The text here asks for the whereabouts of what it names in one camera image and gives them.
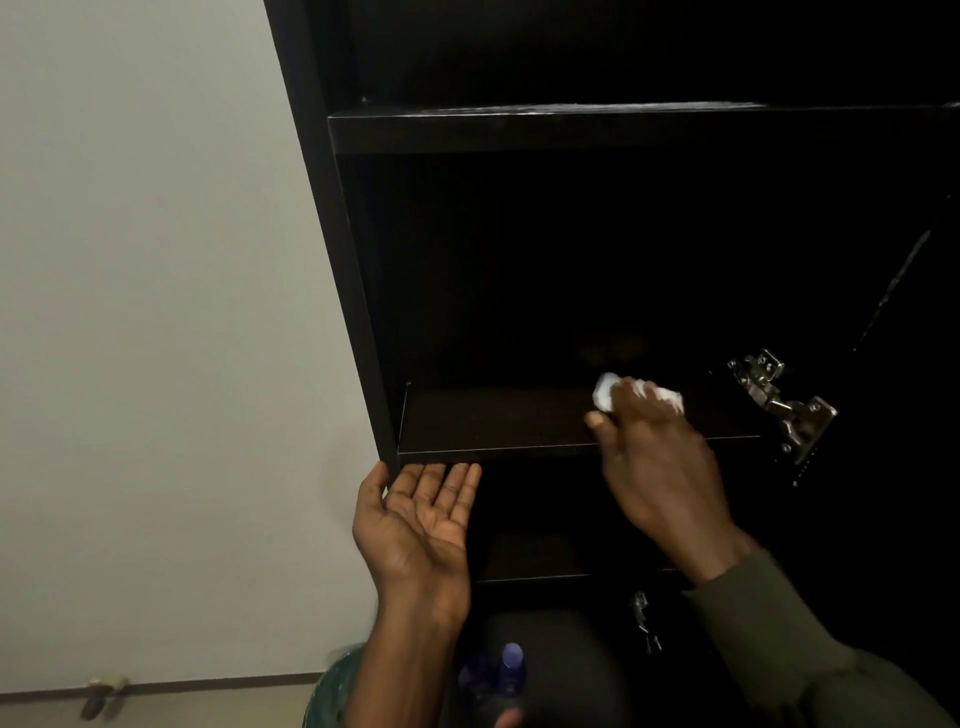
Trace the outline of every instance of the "white cloth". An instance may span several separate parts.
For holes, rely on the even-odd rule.
[[[597,385],[593,390],[593,406],[601,412],[613,412],[613,401],[610,390],[618,381],[620,381],[620,377],[610,372],[601,375],[600,380],[597,381]],[[644,399],[647,399],[647,392],[643,388],[644,383],[643,379],[637,379],[634,384],[634,391]],[[658,400],[668,401],[678,413],[684,413],[684,398],[679,392],[657,387],[655,394]]]

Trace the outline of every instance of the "white wall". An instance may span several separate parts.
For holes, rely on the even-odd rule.
[[[4,0],[0,692],[326,667],[374,460],[261,0]]]

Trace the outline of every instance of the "olive sweatshirt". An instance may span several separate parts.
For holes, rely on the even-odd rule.
[[[765,551],[689,598],[765,725],[955,726],[906,673],[831,637]]]

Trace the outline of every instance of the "cabinet back panel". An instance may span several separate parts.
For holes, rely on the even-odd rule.
[[[579,386],[609,370],[681,386],[762,346],[835,382],[831,358],[852,349],[929,223],[927,157],[343,158],[392,406],[407,381]]]
[[[366,101],[946,101],[948,4],[346,2]]]

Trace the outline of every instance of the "door hinge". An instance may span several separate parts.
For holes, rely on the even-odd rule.
[[[751,399],[764,412],[777,418],[780,430],[786,436],[780,450],[793,458],[794,463],[802,463],[824,434],[827,425],[837,416],[837,410],[822,397],[813,397],[806,404],[795,400],[784,401],[774,381],[783,374],[786,365],[769,350],[764,349],[760,356],[731,359],[727,366]]]

